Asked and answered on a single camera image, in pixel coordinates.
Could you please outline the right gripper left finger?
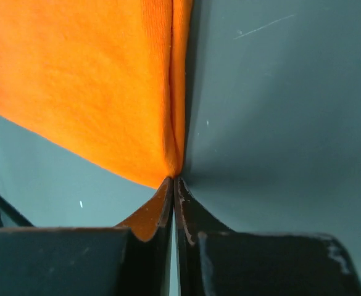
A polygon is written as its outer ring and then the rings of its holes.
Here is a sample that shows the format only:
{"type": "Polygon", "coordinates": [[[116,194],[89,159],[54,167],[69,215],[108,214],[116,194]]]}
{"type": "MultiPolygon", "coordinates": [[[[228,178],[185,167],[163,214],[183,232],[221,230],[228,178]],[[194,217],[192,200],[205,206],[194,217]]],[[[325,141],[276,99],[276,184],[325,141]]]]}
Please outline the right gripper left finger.
{"type": "Polygon", "coordinates": [[[173,179],[165,178],[155,194],[115,225],[127,232],[117,281],[117,295],[168,295],[173,221],[173,179]]]}

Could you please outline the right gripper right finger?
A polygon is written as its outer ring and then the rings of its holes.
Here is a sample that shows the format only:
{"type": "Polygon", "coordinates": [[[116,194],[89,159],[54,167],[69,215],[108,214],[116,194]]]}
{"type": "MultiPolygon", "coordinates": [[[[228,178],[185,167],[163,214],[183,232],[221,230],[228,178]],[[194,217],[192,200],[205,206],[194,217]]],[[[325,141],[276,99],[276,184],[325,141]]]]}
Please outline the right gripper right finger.
{"type": "Polygon", "coordinates": [[[174,181],[174,211],[181,295],[204,295],[198,233],[236,233],[199,203],[183,178],[174,181]]]}

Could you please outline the orange t shirt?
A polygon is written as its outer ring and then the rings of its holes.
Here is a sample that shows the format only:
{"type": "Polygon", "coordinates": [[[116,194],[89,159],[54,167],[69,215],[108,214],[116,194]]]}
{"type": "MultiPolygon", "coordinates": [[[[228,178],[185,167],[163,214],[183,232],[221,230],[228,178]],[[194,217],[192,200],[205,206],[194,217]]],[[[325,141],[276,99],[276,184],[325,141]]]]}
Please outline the orange t shirt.
{"type": "Polygon", "coordinates": [[[153,188],[180,174],[192,1],[0,1],[0,116],[153,188]]]}

